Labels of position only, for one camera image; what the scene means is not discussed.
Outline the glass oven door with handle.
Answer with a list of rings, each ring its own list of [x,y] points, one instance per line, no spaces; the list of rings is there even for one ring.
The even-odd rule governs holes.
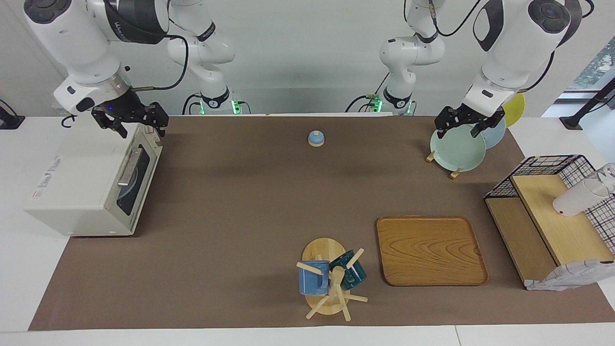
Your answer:
[[[150,126],[137,125],[129,131],[129,137],[130,144],[125,150],[125,157],[111,185],[109,201],[106,203],[106,210],[111,213],[113,221],[108,228],[110,236],[134,234],[162,151],[160,137]],[[139,171],[134,189],[123,199],[117,200],[122,186],[128,185],[136,167]]]

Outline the dark green ceramic mug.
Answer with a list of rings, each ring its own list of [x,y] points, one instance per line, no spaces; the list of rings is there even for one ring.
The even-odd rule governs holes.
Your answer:
[[[357,260],[351,267],[347,267],[353,256],[355,256],[355,252],[353,249],[350,249],[344,254],[338,256],[329,264],[330,270],[334,269],[334,267],[337,266],[341,266],[345,270],[344,278],[341,281],[341,288],[345,291],[357,287],[363,281],[365,281],[367,277],[367,274],[363,269],[360,261]]]

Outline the brown table mat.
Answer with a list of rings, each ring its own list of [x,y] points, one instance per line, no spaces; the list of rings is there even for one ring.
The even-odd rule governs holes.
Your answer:
[[[172,118],[135,235],[71,238],[29,329],[343,325],[307,320],[298,291],[295,263],[321,237],[365,250],[354,326],[615,321],[597,284],[524,289],[483,202],[523,160],[511,133],[452,180],[425,162],[433,130],[426,116]],[[398,215],[467,218],[488,282],[386,284],[376,221]]]

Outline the wooden shelf box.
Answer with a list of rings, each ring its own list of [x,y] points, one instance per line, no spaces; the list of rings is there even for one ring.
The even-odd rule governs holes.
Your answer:
[[[552,202],[567,189],[558,175],[517,175],[508,195],[485,198],[527,290],[563,291],[615,277],[610,250],[586,215],[566,217]]]

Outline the blue racked plate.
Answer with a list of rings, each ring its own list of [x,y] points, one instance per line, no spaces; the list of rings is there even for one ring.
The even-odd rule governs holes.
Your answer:
[[[502,118],[498,125],[493,128],[486,128],[481,132],[485,140],[486,149],[491,149],[496,146],[504,137],[506,130],[505,118]]]

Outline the wooden serving tray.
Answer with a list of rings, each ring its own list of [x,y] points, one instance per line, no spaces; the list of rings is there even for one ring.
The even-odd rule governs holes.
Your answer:
[[[474,228],[465,217],[380,217],[376,234],[388,285],[478,286],[489,280]]]

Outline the wooden plate rack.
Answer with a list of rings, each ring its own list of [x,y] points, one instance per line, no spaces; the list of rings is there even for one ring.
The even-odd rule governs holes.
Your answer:
[[[431,151],[425,158],[425,161],[428,163],[435,162],[440,167],[449,171],[448,177],[450,179],[456,179],[461,173],[461,167],[456,167],[454,164],[451,164],[448,160],[444,158],[444,156],[440,155],[436,150]]]

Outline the black table clamp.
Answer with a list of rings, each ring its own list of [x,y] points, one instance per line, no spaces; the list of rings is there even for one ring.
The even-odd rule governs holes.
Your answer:
[[[17,112],[6,101],[0,99],[0,130],[17,129],[25,120],[25,116]]]

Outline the cream toaster oven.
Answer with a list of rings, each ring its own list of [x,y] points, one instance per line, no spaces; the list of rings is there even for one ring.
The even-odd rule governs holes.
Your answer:
[[[103,130],[89,118],[77,118],[25,204],[25,212],[66,236],[110,236],[106,210],[111,185],[130,144],[128,136]]]

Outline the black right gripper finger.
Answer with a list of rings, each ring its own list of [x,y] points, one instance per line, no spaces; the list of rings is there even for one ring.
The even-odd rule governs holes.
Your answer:
[[[144,107],[144,112],[144,124],[153,127],[160,137],[165,137],[169,116],[163,107],[158,102],[153,102]]]
[[[92,116],[101,129],[110,129],[119,134],[121,138],[127,138],[128,132],[121,121],[108,118],[103,110],[92,110]]]

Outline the wooden mug tree stand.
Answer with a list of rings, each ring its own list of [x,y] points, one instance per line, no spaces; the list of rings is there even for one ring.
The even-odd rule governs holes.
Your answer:
[[[331,238],[317,238],[311,241],[303,250],[302,259],[297,261],[297,269],[305,269],[309,272],[319,274],[321,270],[312,266],[300,263],[304,260],[326,260],[333,261],[338,256],[344,254],[347,250],[338,241]],[[363,254],[364,250],[355,251],[355,256],[348,263],[347,267],[351,267]],[[351,290],[345,291],[341,288],[341,281],[344,278],[345,270],[341,266],[329,269],[329,292],[323,295],[303,295],[310,306],[310,312],[306,318],[310,319],[316,314],[334,315],[342,312],[345,321],[351,320],[351,314],[348,310],[348,302],[360,301],[367,302],[367,297],[356,296],[351,293]]]

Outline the white plastic cup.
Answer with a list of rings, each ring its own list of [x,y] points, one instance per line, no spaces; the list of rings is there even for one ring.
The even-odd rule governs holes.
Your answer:
[[[552,206],[558,214],[573,217],[597,205],[613,193],[615,193],[615,183],[584,179],[554,199]]]

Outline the black clamp stand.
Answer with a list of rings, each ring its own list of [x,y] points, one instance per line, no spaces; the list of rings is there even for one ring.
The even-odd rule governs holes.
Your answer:
[[[587,101],[575,114],[567,117],[560,117],[559,121],[569,131],[582,131],[580,120],[586,114],[592,111],[596,111],[608,105],[611,101],[615,100],[615,77],[613,77],[595,96]]]

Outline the pale green plate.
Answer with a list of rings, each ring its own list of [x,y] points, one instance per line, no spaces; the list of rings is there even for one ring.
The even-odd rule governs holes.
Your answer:
[[[464,124],[447,131],[439,138],[439,131],[434,131],[430,138],[430,151],[433,158],[446,170],[460,173],[478,167],[486,154],[485,138],[482,134],[472,137],[472,125]]]

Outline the blue ceramic mug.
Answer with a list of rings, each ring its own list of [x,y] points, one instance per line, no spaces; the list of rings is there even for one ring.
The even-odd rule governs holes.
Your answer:
[[[321,270],[315,274],[305,269],[298,270],[299,293],[303,295],[323,295],[329,292],[329,261],[304,260],[300,263]]]

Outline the clear glass cup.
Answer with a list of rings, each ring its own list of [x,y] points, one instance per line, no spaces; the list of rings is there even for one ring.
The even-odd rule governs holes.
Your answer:
[[[586,187],[600,197],[615,194],[615,163],[607,163],[593,171],[587,177]]]

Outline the yellow plate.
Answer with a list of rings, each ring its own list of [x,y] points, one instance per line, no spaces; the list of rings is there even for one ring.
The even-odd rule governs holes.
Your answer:
[[[507,128],[516,124],[525,111],[525,96],[523,93],[515,94],[509,101],[502,105],[504,110],[504,120]]]

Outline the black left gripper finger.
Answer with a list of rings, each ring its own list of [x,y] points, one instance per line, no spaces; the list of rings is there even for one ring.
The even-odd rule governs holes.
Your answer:
[[[437,129],[437,137],[442,139],[449,129],[452,129],[455,124],[454,108],[444,108],[435,118],[435,127]]]
[[[504,115],[504,112],[495,112],[492,116],[479,120],[479,122],[474,125],[472,129],[472,137],[477,137],[481,132],[488,128],[496,127],[504,118]]]

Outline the grey grid patterned cloth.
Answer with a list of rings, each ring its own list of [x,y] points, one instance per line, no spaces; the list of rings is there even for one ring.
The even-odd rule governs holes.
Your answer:
[[[544,280],[524,280],[527,290],[564,291],[615,277],[615,261],[587,259],[556,267]]]

